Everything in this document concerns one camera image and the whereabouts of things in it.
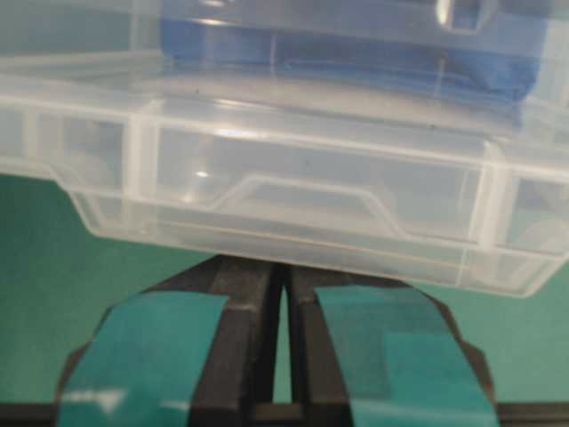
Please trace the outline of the left gripper right finger teal tape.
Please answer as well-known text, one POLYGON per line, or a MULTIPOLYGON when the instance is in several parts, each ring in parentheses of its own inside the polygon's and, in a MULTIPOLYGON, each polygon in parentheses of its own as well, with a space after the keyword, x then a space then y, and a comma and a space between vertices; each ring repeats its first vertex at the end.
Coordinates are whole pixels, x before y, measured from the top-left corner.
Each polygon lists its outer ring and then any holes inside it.
POLYGON ((310 426, 495 426, 483 352, 407 284, 292 267, 293 395, 310 426))

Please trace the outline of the left gripper left finger teal tape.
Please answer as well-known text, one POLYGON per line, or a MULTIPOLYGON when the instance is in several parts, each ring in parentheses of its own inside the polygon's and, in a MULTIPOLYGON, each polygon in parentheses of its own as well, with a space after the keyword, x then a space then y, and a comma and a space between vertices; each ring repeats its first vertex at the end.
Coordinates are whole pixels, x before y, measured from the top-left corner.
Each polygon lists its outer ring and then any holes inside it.
POLYGON ((282 269, 215 256, 109 308, 68 358, 60 426, 244 426, 273 399, 282 269))

